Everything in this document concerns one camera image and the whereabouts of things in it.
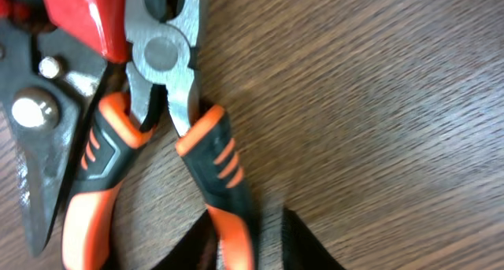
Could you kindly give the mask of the red handled cutter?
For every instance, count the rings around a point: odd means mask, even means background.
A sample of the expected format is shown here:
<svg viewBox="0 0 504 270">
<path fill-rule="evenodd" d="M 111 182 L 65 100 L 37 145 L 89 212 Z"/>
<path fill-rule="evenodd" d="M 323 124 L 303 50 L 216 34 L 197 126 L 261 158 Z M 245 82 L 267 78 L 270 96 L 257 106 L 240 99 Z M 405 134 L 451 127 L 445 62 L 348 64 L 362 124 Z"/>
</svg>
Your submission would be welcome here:
<svg viewBox="0 0 504 270">
<path fill-rule="evenodd" d="M 124 3 L 1 0 L 1 103 L 32 256 L 50 239 L 91 114 L 124 83 Z"/>
</svg>

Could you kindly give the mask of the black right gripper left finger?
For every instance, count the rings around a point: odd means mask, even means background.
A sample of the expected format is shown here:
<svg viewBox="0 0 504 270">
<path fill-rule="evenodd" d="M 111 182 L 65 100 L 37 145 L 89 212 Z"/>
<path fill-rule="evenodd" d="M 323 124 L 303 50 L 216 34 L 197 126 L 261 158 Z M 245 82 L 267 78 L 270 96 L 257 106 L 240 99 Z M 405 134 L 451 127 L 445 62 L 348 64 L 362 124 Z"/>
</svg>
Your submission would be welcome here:
<svg viewBox="0 0 504 270">
<path fill-rule="evenodd" d="M 172 251 L 152 270 L 216 270 L 218 240 L 205 211 Z"/>
</svg>

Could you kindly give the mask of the orange black needle-nose pliers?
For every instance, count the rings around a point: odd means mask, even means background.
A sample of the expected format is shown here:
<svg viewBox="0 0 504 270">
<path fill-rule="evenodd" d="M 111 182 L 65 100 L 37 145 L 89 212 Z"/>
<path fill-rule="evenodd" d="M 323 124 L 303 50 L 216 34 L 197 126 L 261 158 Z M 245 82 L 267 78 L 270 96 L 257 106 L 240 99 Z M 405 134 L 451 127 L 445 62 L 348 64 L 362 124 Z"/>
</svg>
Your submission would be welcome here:
<svg viewBox="0 0 504 270">
<path fill-rule="evenodd" d="M 208 0 L 177 0 L 176 15 L 159 20 L 163 0 L 124 0 L 128 92 L 98 103 L 69 195 L 62 235 L 67 269 L 101 269 L 109 262 L 113 206 L 139 152 L 166 105 L 178 135 L 176 152 L 206 203 L 224 266 L 258 266 L 258 226 L 226 110 L 200 106 L 195 67 Z"/>
</svg>

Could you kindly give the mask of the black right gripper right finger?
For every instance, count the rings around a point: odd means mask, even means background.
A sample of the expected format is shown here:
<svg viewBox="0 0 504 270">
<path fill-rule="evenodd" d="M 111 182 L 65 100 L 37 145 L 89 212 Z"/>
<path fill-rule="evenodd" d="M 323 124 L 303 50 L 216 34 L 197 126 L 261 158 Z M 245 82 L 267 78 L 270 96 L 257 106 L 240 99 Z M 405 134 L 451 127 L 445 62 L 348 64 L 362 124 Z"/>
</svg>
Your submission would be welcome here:
<svg viewBox="0 0 504 270">
<path fill-rule="evenodd" d="M 284 270 L 346 270 L 298 214 L 287 208 L 283 209 L 281 235 Z"/>
</svg>

